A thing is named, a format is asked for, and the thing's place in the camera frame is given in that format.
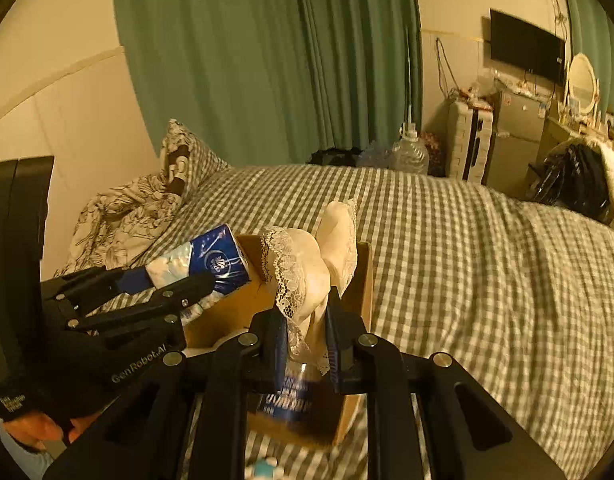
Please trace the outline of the left hand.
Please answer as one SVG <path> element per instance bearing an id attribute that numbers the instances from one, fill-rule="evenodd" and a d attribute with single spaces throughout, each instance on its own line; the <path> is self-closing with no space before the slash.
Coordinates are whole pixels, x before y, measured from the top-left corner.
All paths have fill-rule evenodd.
<path id="1" fill-rule="evenodd" d="M 72 418 L 67 434 L 54 420 L 40 412 L 30 412 L 10 422 L 4 422 L 4 429 L 10 436 L 27 448 L 46 451 L 46 442 L 57 442 L 67 438 L 69 443 L 77 440 L 100 416 L 95 413 L 86 417 Z"/>

